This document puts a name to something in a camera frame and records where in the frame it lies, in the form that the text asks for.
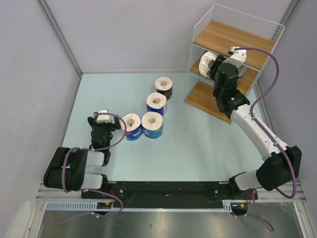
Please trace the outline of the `blue monster paper roll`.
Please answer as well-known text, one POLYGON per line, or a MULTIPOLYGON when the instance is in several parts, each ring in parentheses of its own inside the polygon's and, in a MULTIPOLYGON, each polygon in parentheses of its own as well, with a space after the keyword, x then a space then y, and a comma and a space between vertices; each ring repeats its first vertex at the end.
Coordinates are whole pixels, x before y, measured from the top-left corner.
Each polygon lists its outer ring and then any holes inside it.
POLYGON ((210 76, 210 69, 212 65, 215 63, 217 54, 206 51, 200 58, 199 61, 199 73, 204 76, 204 77, 209 77, 210 76))

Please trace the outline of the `grey paper roll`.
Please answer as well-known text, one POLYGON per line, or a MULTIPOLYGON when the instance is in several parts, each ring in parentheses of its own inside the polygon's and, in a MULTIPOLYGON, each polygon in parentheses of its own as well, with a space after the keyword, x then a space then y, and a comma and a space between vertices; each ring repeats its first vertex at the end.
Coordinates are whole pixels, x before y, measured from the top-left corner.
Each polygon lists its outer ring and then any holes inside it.
POLYGON ((241 81, 242 78, 244 77, 248 67, 245 65, 241 65, 237 69, 238 69, 238 81, 241 81))

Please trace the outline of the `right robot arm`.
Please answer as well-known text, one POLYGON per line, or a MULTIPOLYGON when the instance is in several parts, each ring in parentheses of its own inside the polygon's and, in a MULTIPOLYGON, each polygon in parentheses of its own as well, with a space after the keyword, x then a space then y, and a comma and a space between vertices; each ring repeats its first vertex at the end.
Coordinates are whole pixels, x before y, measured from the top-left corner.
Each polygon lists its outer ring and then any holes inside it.
POLYGON ((291 181, 293 191, 289 198, 293 198, 297 192, 301 150, 280 140, 255 114, 254 106, 237 88, 239 72, 233 61, 218 55, 209 70, 209 76, 214 81, 213 96, 218 110, 243 130, 263 160, 257 170, 242 172, 230 178, 229 195, 240 199, 248 189, 278 190, 291 181))

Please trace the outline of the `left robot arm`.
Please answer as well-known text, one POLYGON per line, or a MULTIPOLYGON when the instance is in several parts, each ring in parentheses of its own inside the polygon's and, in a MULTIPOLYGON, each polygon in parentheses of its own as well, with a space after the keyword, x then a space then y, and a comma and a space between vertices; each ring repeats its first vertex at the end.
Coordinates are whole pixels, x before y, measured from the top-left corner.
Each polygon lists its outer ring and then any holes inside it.
POLYGON ((44 174, 43 183, 47 188, 62 189, 65 192, 92 189, 98 198, 109 194, 105 175, 90 173, 88 167, 103 167, 109 163, 113 132, 126 129, 126 123, 118 115, 101 110, 87 118, 91 127, 89 148, 58 147, 44 174))

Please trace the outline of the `black wrapped paper roll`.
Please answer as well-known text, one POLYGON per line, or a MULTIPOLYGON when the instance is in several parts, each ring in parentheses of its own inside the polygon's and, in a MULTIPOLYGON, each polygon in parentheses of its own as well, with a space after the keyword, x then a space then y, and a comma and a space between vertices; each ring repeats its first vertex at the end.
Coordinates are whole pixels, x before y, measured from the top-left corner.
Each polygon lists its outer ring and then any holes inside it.
POLYGON ((155 88, 158 93, 165 95, 167 100, 171 99, 172 90, 173 90, 173 82, 170 78, 159 77, 155 81, 155 88))

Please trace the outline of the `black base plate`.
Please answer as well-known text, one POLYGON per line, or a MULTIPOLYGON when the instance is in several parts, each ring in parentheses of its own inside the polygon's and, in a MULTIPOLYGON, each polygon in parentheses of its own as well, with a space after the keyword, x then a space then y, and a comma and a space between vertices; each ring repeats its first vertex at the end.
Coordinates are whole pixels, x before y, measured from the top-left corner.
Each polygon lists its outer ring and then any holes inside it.
POLYGON ((257 198, 252 189, 241 191, 232 184, 217 181, 106 181, 98 191, 82 192, 83 199, 112 198, 101 208, 126 210, 211 210, 230 206, 246 211, 248 202, 257 198))

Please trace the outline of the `aluminium rail frame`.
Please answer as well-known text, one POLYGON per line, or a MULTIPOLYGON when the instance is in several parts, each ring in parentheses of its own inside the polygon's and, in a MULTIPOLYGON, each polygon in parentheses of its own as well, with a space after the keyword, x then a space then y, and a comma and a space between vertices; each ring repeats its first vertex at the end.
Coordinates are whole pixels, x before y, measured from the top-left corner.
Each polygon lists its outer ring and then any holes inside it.
MULTIPOLYGON (((257 189, 259 202, 306 202, 306 198, 300 182, 297 182, 297 192, 294 198, 289 199, 284 197, 276 190, 266 191, 263 188, 257 189)), ((76 201, 81 200, 81 192, 72 191, 65 193, 60 189, 46 188, 43 184, 40 185, 36 195, 37 200, 60 200, 60 201, 76 201)))

